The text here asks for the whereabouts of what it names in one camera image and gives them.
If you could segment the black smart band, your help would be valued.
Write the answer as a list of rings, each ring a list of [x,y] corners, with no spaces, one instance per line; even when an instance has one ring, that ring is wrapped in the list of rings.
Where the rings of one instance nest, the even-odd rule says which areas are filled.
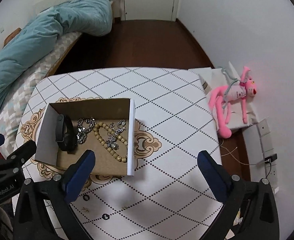
[[[76,133],[68,115],[60,114],[56,119],[55,142],[61,151],[68,154],[73,153],[77,148]]]

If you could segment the open white cardboard box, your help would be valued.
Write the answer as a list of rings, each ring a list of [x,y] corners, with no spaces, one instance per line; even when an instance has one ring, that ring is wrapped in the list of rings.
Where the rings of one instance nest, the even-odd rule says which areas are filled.
[[[77,139],[76,150],[68,154],[55,142],[58,115],[68,115]],[[49,103],[35,139],[35,161],[66,170],[86,150],[95,153],[94,175],[133,176],[135,102],[129,98],[87,99]]]

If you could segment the checkered bed mattress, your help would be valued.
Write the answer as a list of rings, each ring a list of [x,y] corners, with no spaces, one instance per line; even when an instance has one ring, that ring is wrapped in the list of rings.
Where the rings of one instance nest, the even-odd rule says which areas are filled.
[[[8,157],[14,149],[21,118],[36,85],[56,72],[80,35],[81,33],[76,31],[60,36],[54,49],[23,72],[11,85],[0,108],[0,134],[5,137],[4,144],[0,146],[0,154],[3,157]]]

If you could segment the wall power strip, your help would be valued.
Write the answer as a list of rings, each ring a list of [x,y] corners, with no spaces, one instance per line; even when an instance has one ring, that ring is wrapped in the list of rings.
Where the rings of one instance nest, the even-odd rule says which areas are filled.
[[[275,148],[272,144],[271,130],[269,128],[268,120],[266,118],[261,120],[257,124],[257,130],[258,130],[258,134],[259,134],[259,140],[261,143],[263,162],[264,162],[265,157],[276,153]],[[278,175],[277,175],[277,161],[278,161],[278,159],[271,164],[264,162],[266,179],[270,182],[274,194],[278,193],[278,191],[279,191]]]

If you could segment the teal blanket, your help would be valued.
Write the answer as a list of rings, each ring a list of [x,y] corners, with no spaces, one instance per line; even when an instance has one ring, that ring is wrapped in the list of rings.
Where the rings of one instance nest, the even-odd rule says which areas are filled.
[[[112,0],[73,0],[40,13],[0,51],[0,107],[15,80],[49,54],[58,37],[78,31],[93,36],[112,28]]]

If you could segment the pink panther plush toy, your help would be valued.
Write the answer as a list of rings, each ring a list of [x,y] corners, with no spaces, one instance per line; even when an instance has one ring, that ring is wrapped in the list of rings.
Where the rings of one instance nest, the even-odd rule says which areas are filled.
[[[237,79],[230,76],[225,68],[222,68],[222,72],[232,80],[232,83],[219,86],[211,91],[209,108],[211,111],[216,111],[218,134],[223,139],[228,139],[232,135],[232,131],[227,127],[227,124],[231,119],[231,104],[233,102],[239,101],[241,103],[243,123],[248,123],[247,102],[257,94],[257,85],[249,75],[250,71],[249,67],[243,67],[242,75]]]

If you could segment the wooden headboard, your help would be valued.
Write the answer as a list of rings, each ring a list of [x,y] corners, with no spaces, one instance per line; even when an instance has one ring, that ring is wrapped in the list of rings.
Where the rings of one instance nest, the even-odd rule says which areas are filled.
[[[3,47],[5,47],[13,38],[15,38],[16,35],[18,35],[20,33],[20,31],[21,31],[21,28],[17,28],[17,29],[15,29],[15,31],[13,31],[11,34],[9,34],[3,42]]]

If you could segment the black plug adapter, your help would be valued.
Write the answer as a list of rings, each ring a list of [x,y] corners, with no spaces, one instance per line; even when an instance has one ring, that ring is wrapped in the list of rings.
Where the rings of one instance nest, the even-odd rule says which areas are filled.
[[[276,153],[270,155],[270,156],[267,156],[264,158],[264,162],[265,163],[273,163],[274,161],[276,161],[278,159],[278,156]]]

